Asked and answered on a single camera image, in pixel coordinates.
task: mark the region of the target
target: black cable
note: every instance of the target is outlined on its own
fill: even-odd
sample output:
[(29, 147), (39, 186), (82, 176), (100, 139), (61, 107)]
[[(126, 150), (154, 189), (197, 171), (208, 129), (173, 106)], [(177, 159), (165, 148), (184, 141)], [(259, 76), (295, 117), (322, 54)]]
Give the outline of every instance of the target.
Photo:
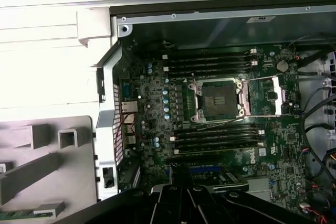
[(306, 134), (306, 129), (305, 129), (305, 121), (306, 119), (311, 116), (313, 113), (315, 113), (317, 110), (322, 108), (323, 106), (327, 105), (329, 102), (333, 101), (336, 99), (336, 94), (324, 99), (323, 101), (319, 102), (317, 105), (315, 105), (310, 111), (308, 111), (301, 119), (300, 126), (301, 126), (301, 132), (302, 132), (302, 138), (303, 141), (305, 142), (306, 146), (309, 148), (310, 153), (313, 155), (315, 160), (321, 165), (323, 168), (324, 172), (328, 176), (328, 178), (331, 180), (333, 184), (335, 184), (335, 178), (332, 176), (331, 172), (328, 170), (328, 168), (325, 166), (325, 164), (322, 162), (322, 160), (319, 158), (319, 156), (315, 153), (315, 151), (311, 148), (311, 145), (309, 143), (309, 140), (307, 138)]
[(324, 49), (322, 51), (318, 51), (315, 54), (305, 57), (302, 60), (298, 61), (298, 68), (303, 68), (311, 63), (313, 63), (314, 61), (318, 60), (318, 59), (322, 59), (324, 58), (327, 54), (334, 52), (334, 49), (328, 48), (328, 49)]
[(329, 125), (328, 123), (320, 123), (320, 124), (314, 124), (314, 125), (306, 128), (306, 133), (308, 133), (309, 131), (311, 131), (312, 129), (315, 129), (315, 128), (324, 128), (326, 130), (334, 130), (334, 127)]
[[(325, 154), (325, 156), (322, 159), (322, 162), (324, 163), (324, 165), (327, 165), (329, 159), (330, 159), (330, 155), (329, 154)], [(323, 172), (324, 172), (324, 169), (321, 166), (319, 172), (316, 173), (314, 176), (312, 176), (310, 178), (310, 180), (315, 180), (315, 179), (319, 178), (323, 174)]]
[(310, 96), (308, 97), (308, 99), (307, 99), (307, 101), (306, 101), (306, 104), (305, 104), (304, 107), (303, 107), (303, 111), (306, 111), (307, 106), (308, 106), (310, 100), (311, 100), (311, 99), (314, 97), (314, 95), (315, 95), (317, 92), (319, 92), (320, 90), (329, 90), (329, 94), (328, 94), (328, 96), (330, 96), (330, 94), (331, 94), (331, 88), (330, 88), (330, 87), (322, 87), (322, 88), (318, 88), (318, 89), (314, 90), (314, 91), (310, 94)]
[(302, 37), (300, 37), (300, 38), (298, 38), (298, 39), (296, 39), (296, 40), (293, 40), (291, 43), (289, 43), (288, 46), (287, 46), (287, 49), (288, 49), (290, 46), (294, 45), (295, 42), (298, 42), (299, 40), (306, 39), (306, 38), (308, 38), (308, 37), (313, 37), (313, 36), (320, 36), (320, 37), (322, 37), (322, 38), (325, 39), (325, 41), (328, 42), (329, 45), (336, 51), (336, 46), (335, 46), (335, 44), (331, 42), (331, 40), (328, 38), (327, 34), (325, 34), (325, 33), (313, 33), (313, 34), (308, 34), (308, 35), (302, 36)]
[(321, 75), (321, 76), (329, 78), (330, 80), (336, 81), (335, 76), (332, 76), (331, 74), (323, 73), (323, 72), (319, 74), (317, 72), (300, 72), (299, 71), (298, 75), (300, 75), (300, 76), (318, 76), (318, 75)]

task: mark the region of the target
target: connector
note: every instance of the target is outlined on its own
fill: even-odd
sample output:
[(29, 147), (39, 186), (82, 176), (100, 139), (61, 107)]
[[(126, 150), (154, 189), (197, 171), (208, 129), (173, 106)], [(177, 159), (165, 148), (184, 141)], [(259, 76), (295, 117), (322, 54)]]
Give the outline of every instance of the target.
[(302, 202), (302, 203), (300, 203), (300, 208), (301, 209), (310, 208), (310, 205), (308, 203), (306, 203), (306, 202)]

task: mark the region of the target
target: cpu socket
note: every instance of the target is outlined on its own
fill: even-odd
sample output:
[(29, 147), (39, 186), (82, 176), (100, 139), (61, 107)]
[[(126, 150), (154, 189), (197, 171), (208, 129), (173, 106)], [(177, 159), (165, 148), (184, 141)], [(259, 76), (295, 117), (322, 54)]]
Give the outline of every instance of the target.
[[(251, 115), (248, 84), (251, 81), (264, 79), (271, 79), (273, 82), (275, 114)], [(281, 116), (281, 105), (286, 100), (285, 92), (279, 85), (278, 76), (250, 80), (236, 78), (197, 80), (190, 83), (188, 88), (195, 94), (195, 114), (190, 118), (195, 123), (214, 123), (244, 116)]]

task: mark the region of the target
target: motherboard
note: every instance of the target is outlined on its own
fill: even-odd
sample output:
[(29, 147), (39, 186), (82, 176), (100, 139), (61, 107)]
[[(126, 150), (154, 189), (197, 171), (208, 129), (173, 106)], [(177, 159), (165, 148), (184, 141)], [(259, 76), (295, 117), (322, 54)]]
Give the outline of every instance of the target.
[(296, 55), (286, 46), (139, 55), (119, 87), (123, 146), (141, 159), (140, 187), (168, 183), (168, 164), (183, 162), (218, 193), (263, 191), (297, 210), (305, 165)]

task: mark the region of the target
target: blue pcie slot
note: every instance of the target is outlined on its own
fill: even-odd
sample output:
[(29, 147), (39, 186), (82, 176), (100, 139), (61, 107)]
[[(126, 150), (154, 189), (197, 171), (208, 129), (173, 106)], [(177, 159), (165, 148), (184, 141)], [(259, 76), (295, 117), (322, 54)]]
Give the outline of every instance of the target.
[[(220, 172), (222, 168), (220, 166), (208, 166), (208, 167), (195, 167), (189, 168), (190, 173), (204, 173), (204, 172)], [(169, 170), (166, 170), (166, 176), (169, 176)]]

